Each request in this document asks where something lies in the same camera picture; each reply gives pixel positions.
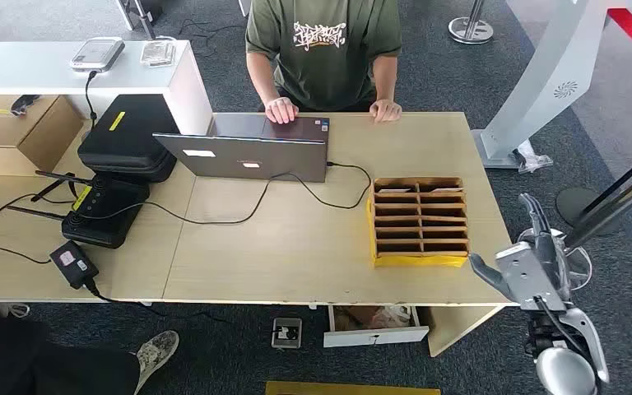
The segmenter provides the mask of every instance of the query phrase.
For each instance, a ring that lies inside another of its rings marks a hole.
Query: wooden desk
[[[82,178],[93,174],[78,159],[81,136],[74,140],[56,173],[71,171]],[[183,212],[188,205],[195,176],[183,165],[164,183],[151,188],[151,200],[172,211]],[[26,193],[37,193],[52,183],[45,177],[0,176],[0,206]],[[47,196],[49,199],[71,200],[66,184]],[[18,205],[60,214],[68,212],[67,204],[44,201],[31,203],[23,199]],[[153,207],[143,207],[119,249],[103,249],[83,244],[86,253],[100,270],[95,278],[101,293],[123,300],[161,300],[181,224]],[[64,244],[58,222],[14,211],[0,215],[0,246],[15,249],[39,260]],[[74,290],[52,264],[38,265],[0,251],[0,300],[18,301],[98,301],[85,290]]]
[[[458,176],[467,193],[472,250],[492,263],[510,245],[463,114],[409,113],[382,124],[368,114],[320,115],[331,118],[329,160],[360,165],[373,178]],[[327,202],[352,204],[365,184],[357,170],[331,168],[325,184],[310,186]],[[197,178],[187,217],[244,218],[264,185]],[[242,225],[184,224],[164,300],[433,306],[433,356],[511,305],[468,264],[373,269],[365,205],[326,207],[292,182],[271,184],[258,212]]]
[[[372,177],[458,176],[467,192],[469,238],[488,263],[510,243],[469,128],[461,113],[404,114],[374,124],[365,114],[331,118],[329,159],[360,165]],[[75,140],[56,169],[90,176]],[[36,193],[51,179],[0,177],[0,206]],[[358,170],[331,168],[310,184],[328,202],[352,204],[365,186]],[[197,220],[232,220],[254,207],[265,181],[194,177],[178,164],[151,190],[151,200]],[[69,199],[65,187],[50,197]],[[64,213],[66,206],[26,203]],[[0,245],[37,258],[65,242],[51,220],[6,211]],[[446,347],[511,305],[473,274],[452,267],[381,267],[369,259],[365,205],[325,207],[298,183],[270,185],[253,219],[242,225],[192,225],[143,207],[117,250],[85,246],[100,269],[104,295],[115,299],[251,304],[413,304],[431,306],[430,353]],[[52,265],[0,252],[0,300],[97,301],[73,290]]]

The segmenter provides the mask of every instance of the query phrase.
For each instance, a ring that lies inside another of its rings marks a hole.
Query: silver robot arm
[[[570,301],[569,259],[560,232],[549,227],[539,202],[523,193],[532,228],[520,241],[495,255],[499,270],[477,254],[473,271],[529,314],[525,351],[534,358],[537,375],[552,395],[594,395],[609,374],[597,330]]]

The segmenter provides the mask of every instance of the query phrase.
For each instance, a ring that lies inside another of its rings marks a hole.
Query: floor power outlet
[[[301,347],[301,318],[275,318],[272,321],[273,348]]]

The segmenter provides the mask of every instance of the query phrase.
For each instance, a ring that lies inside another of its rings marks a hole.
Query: black pants
[[[58,346],[42,323],[0,318],[0,395],[133,395],[137,357]]]
[[[305,106],[304,103],[298,101],[290,92],[285,91],[285,88],[281,86],[277,86],[277,94],[280,97],[287,97],[291,100],[292,104],[299,108],[299,112],[301,113],[320,113],[322,112],[320,109],[310,109]],[[368,113],[369,107],[376,101],[376,92],[373,92],[371,95],[367,95],[364,99],[354,103],[353,105],[348,105],[343,109],[337,109],[333,112],[335,113]],[[258,107],[258,112],[264,112],[265,105],[260,105]]]

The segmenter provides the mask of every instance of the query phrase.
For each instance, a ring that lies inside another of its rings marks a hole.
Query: black carrying case
[[[135,182],[169,178],[175,156],[151,134],[178,133],[163,95],[119,95],[78,148],[97,174]]]

